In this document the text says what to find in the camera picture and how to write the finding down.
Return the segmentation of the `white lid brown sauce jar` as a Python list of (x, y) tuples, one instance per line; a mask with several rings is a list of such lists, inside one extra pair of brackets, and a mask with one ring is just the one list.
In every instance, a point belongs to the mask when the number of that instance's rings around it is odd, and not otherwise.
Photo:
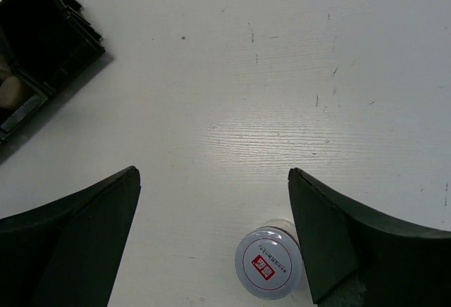
[(252, 295), (279, 300), (302, 280), (303, 260), (294, 223), (275, 219), (246, 234), (237, 245), (235, 272)]

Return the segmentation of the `black three-compartment organizer tray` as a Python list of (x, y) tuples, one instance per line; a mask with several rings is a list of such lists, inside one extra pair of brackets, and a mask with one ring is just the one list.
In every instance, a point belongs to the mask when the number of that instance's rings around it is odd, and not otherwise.
[(1, 142), (29, 122), (105, 53), (77, 0), (1, 0), (1, 56), (34, 94), (1, 108)]

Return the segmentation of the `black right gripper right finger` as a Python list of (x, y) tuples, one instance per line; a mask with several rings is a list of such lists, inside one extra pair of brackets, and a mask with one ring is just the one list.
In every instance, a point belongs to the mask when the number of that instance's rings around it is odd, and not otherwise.
[(288, 190), (315, 305), (450, 305), (448, 231), (377, 211), (299, 168)]

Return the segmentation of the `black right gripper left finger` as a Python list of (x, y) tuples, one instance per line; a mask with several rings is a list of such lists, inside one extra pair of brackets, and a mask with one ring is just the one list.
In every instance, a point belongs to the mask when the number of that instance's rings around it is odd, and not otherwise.
[(1, 219), (2, 306), (107, 306), (140, 197), (130, 166)]

